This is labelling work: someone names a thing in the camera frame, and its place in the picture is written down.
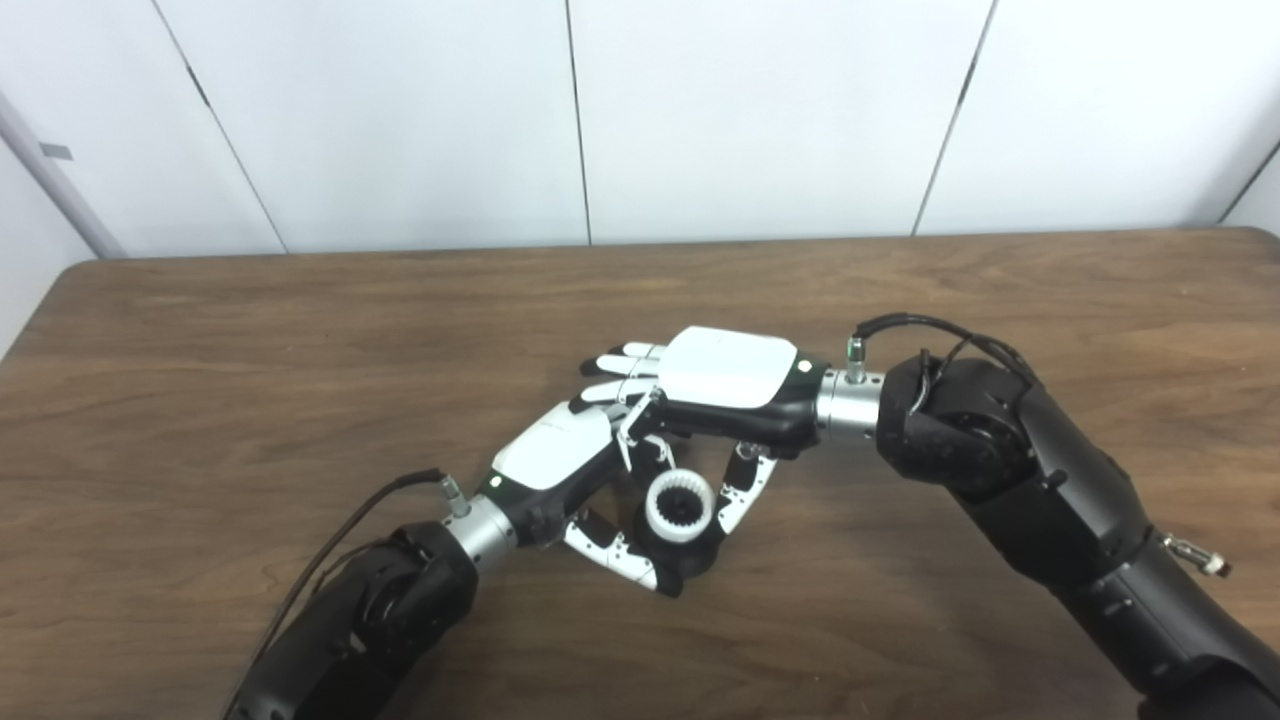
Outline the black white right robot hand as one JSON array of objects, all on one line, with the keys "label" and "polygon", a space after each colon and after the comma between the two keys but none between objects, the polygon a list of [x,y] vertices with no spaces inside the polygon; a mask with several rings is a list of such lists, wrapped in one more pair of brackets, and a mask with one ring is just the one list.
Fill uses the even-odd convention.
[{"label": "black white right robot hand", "polygon": [[780,337],[690,325],[667,345],[626,342],[584,361],[598,382],[570,410],[623,406],[643,436],[724,437],[759,447],[748,466],[769,469],[817,445],[828,370]]}]

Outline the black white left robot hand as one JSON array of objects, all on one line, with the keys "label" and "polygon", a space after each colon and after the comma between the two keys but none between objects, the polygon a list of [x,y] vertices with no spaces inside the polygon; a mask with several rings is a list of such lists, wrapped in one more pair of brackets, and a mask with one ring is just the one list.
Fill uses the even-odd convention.
[{"label": "black white left robot hand", "polygon": [[648,436],[636,446],[616,438],[620,411],[590,407],[572,413],[557,404],[494,457],[470,500],[470,511],[451,533],[479,571],[509,552],[562,543],[648,591],[676,598],[684,580],[662,566],[588,501],[620,473],[646,489],[677,465],[669,445]]}]

